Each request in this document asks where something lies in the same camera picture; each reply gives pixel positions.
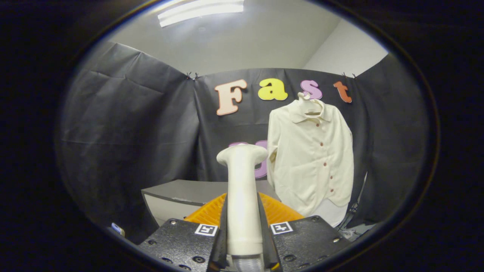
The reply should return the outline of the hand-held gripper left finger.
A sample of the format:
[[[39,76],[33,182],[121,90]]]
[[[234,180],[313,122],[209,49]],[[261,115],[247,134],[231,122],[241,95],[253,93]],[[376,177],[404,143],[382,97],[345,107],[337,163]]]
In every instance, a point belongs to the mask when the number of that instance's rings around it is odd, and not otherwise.
[[[226,194],[185,219],[169,218],[139,244],[164,272],[219,272],[228,266]]]

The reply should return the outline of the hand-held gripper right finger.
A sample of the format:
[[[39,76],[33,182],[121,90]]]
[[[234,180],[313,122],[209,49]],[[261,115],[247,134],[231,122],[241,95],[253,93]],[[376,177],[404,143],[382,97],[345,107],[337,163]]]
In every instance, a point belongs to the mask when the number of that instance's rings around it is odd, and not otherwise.
[[[351,242],[320,216],[303,217],[259,193],[263,256],[271,272],[301,272],[325,263]]]

